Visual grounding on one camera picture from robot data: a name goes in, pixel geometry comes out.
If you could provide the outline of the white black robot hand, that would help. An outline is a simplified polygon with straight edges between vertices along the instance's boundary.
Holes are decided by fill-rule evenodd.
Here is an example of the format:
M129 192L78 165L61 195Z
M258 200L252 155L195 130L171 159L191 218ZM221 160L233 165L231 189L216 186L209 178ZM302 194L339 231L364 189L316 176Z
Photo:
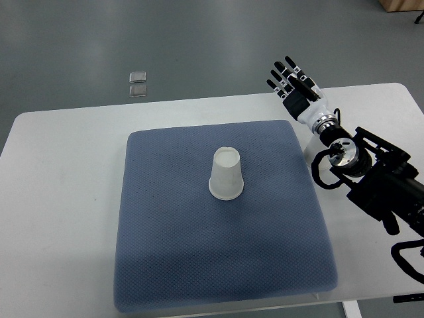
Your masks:
M270 73L273 78L266 83L294 120L306 125L313 134L339 124L319 86L290 57L286 56L284 62L274 62Z

